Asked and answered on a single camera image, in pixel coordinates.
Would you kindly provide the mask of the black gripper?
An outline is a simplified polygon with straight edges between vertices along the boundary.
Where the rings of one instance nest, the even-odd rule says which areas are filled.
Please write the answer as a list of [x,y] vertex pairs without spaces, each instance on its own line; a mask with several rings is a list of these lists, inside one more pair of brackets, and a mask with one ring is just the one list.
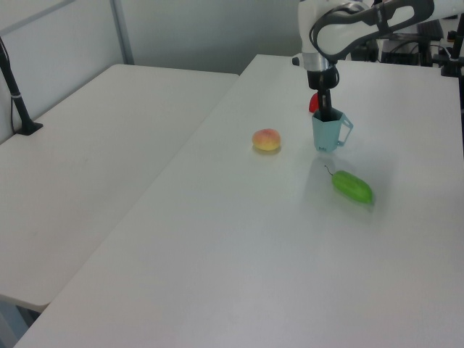
[[339,71],[330,67],[323,71],[307,71],[308,85],[312,90],[318,90],[318,112],[324,120],[332,119],[331,91],[339,84]]

